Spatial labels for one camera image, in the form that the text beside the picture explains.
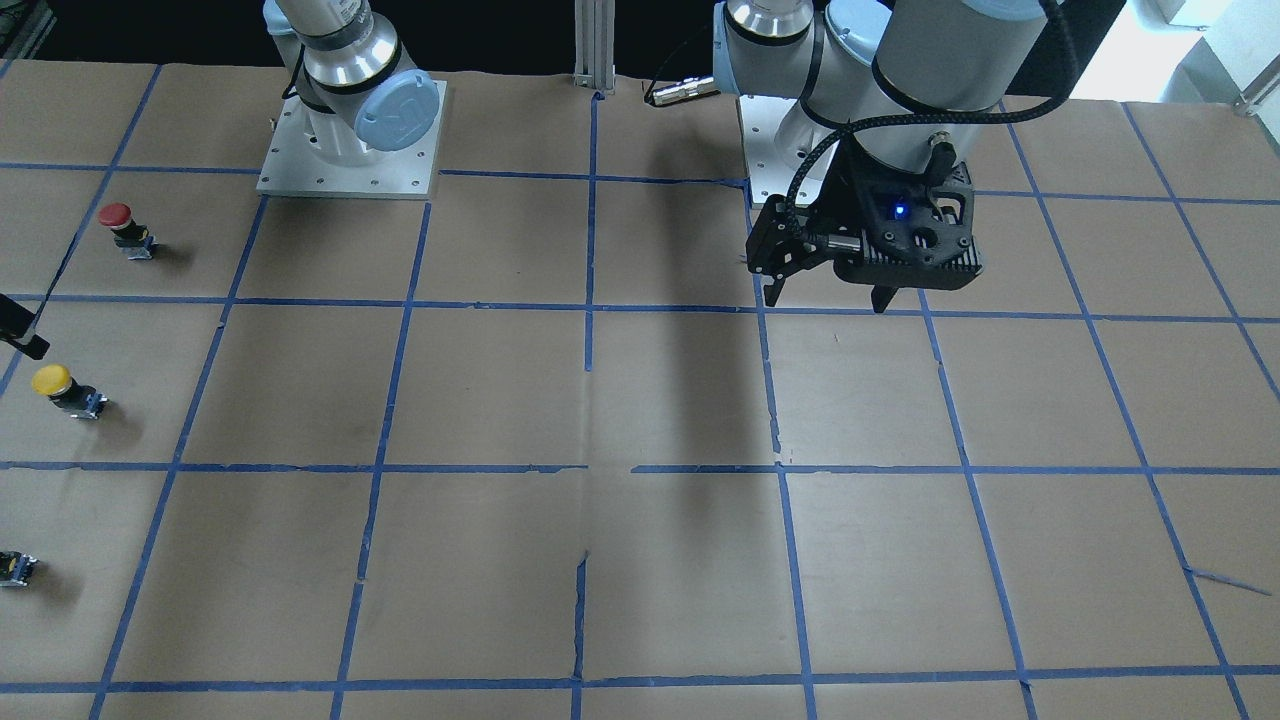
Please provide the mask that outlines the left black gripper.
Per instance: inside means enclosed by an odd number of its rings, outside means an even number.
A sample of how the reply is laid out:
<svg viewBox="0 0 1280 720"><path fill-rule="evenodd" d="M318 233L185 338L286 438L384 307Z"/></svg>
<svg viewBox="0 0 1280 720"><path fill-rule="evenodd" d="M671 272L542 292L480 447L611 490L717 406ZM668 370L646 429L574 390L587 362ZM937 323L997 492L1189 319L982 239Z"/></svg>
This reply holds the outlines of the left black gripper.
<svg viewBox="0 0 1280 720"><path fill-rule="evenodd" d="M827 223L860 232L868 249L905 266L974 266L973 186L946 135L928 147L924 170L911 173L876 160L854 138L838 143L823 186L809 209ZM833 260L782 195L763 204L745 246L750 273L762 278L764 305L774 307L785 282ZM899 287L876 284L870 307L884 314Z"/></svg>

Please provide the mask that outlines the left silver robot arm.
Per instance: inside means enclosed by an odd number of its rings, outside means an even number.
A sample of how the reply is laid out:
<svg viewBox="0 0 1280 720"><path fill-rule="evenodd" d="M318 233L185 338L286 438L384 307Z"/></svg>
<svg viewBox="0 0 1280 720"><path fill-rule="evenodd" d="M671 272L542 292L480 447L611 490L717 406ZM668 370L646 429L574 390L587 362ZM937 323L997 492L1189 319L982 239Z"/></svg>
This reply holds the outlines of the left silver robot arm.
<svg viewBox="0 0 1280 720"><path fill-rule="evenodd" d="M1060 108L1082 70L1060 1L722 1L712 28L721 91L794 101L800 158L745 243L769 307L823 265L876 313L970 284L973 143Z"/></svg>

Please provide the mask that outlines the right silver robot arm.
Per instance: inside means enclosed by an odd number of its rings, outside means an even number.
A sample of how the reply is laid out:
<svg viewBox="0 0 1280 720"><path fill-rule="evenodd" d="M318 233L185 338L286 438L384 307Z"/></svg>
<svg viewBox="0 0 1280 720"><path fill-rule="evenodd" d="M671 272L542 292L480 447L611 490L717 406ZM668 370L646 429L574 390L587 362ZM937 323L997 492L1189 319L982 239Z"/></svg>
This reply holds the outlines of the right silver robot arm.
<svg viewBox="0 0 1280 720"><path fill-rule="evenodd" d="M265 1L279 70L18 61L3 81L3 342L23 293L389 301L411 277L444 85L366 1Z"/></svg>

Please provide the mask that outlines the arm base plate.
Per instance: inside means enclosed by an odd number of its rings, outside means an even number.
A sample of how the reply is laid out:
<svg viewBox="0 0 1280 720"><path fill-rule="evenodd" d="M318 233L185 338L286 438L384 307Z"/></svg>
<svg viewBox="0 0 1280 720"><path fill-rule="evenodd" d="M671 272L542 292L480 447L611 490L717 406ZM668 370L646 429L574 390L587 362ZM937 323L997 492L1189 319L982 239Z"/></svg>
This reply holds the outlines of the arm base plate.
<svg viewBox="0 0 1280 720"><path fill-rule="evenodd" d="M426 201L436 174L448 83L435 79L442 105L430 131L407 149L378 151L335 114L287 99L274 126L256 190L294 199Z"/></svg>
<svg viewBox="0 0 1280 720"><path fill-rule="evenodd" d="M771 195L787 193L796 170L829 129L790 97L744 95L739 118L751 209L758 211Z"/></svg>

